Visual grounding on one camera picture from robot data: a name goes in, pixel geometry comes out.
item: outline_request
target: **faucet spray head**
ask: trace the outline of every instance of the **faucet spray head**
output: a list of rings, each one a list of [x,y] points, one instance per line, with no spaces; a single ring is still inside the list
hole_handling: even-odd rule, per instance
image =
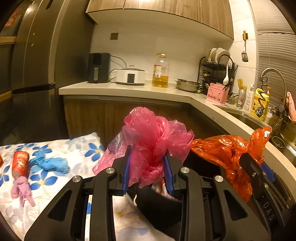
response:
[[[264,114],[265,107],[261,105],[255,110],[255,114],[260,118]]]

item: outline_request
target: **stainless steel pot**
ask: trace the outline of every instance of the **stainless steel pot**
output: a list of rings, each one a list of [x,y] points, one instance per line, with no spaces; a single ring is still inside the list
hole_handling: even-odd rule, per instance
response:
[[[177,79],[176,82],[177,82],[176,88],[179,90],[195,93],[200,88],[200,84],[197,82],[182,80],[182,79]]]

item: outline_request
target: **faucet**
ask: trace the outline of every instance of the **faucet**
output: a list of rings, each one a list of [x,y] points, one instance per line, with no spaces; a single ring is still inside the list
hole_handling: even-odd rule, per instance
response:
[[[265,76],[268,72],[275,72],[277,73],[282,81],[284,82],[284,85],[285,85],[285,96],[284,96],[284,99],[283,99],[283,102],[282,102],[282,105],[279,106],[279,112],[280,112],[280,121],[275,124],[275,126],[273,127],[273,133],[274,134],[278,134],[280,128],[281,128],[281,124],[282,124],[282,121],[283,121],[283,115],[285,113],[285,102],[286,102],[286,98],[287,98],[287,83],[286,83],[286,80],[285,78],[283,77],[283,75],[281,74],[280,71],[278,71],[277,69],[275,68],[267,68],[265,69],[261,76],[260,76],[260,81],[262,82],[262,86],[261,86],[261,89],[263,90],[263,92],[260,92],[260,95],[261,95],[261,98],[258,99],[259,101],[259,104],[260,104],[260,107],[258,107],[256,110],[255,110],[255,113],[258,117],[261,117],[264,113],[264,106],[261,104],[260,100],[265,100],[265,98],[262,96],[262,93],[267,93],[267,90],[264,89],[264,87],[266,86],[267,87],[267,84],[265,84],[267,81],[268,81],[268,78]]]

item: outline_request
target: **pink towel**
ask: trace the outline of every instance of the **pink towel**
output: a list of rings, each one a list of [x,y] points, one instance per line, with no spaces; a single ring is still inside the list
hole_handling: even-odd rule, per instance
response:
[[[292,95],[290,92],[287,92],[286,104],[289,106],[289,119],[292,123],[296,123],[296,110]]]
[[[20,204],[24,206],[25,198],[29,201],[32,207],[36,204],[32,198],[32,193],[28,179],[24,176],[19,176],[12,185],[10,195],[12,198],[20,197]]]

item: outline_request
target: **pink utensil holder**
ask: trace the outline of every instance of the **pink utensil holder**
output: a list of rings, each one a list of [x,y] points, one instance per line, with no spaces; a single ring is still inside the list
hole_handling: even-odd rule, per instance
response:
[[[227,99],[229,88],[227,88],[227,90],[223,90],[223,88],[223,85],[211,83],[207,91],[207,100],[217,105],[224,105]]]

